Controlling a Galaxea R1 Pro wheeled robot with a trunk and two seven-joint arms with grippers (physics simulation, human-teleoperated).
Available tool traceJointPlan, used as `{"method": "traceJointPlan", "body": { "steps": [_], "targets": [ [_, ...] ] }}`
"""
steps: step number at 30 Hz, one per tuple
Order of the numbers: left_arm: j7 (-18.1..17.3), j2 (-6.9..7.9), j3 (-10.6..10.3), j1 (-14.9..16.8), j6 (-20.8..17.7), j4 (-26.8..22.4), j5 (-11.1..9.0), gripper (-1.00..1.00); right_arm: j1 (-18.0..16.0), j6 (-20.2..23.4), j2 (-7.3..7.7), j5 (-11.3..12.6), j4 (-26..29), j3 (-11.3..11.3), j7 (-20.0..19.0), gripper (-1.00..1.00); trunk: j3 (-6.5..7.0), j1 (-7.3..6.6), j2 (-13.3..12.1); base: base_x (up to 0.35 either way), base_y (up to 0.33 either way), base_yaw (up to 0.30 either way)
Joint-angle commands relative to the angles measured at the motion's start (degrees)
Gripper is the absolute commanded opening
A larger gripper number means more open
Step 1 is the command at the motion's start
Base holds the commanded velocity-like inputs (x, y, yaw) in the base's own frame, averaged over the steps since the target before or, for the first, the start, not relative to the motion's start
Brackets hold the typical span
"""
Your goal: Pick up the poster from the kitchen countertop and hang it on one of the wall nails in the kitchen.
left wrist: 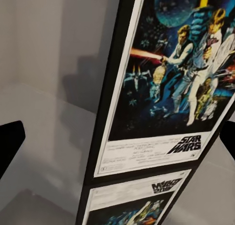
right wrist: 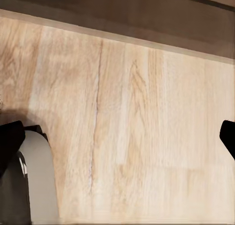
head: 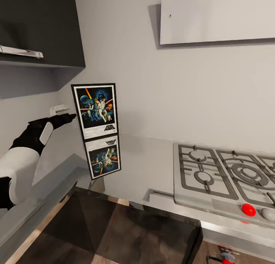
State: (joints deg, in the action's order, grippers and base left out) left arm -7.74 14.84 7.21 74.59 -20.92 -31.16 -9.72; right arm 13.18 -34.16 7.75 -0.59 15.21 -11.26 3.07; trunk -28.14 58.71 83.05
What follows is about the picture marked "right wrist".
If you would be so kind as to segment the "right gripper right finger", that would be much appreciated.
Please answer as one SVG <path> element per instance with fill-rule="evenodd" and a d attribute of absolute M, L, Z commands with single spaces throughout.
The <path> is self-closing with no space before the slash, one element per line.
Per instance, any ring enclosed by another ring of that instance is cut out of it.
<path fill-rule="evenodd" d="M 219 137 L 235 160 L 235 122 L 224 120 Z"/>

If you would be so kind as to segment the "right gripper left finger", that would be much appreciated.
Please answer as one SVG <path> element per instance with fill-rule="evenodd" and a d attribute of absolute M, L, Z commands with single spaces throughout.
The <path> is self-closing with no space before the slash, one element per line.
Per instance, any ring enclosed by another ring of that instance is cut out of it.
<path fill-rule="evenodd" d="M 0 126 L 0 179 L 25 140 L 22 121 Z"/>

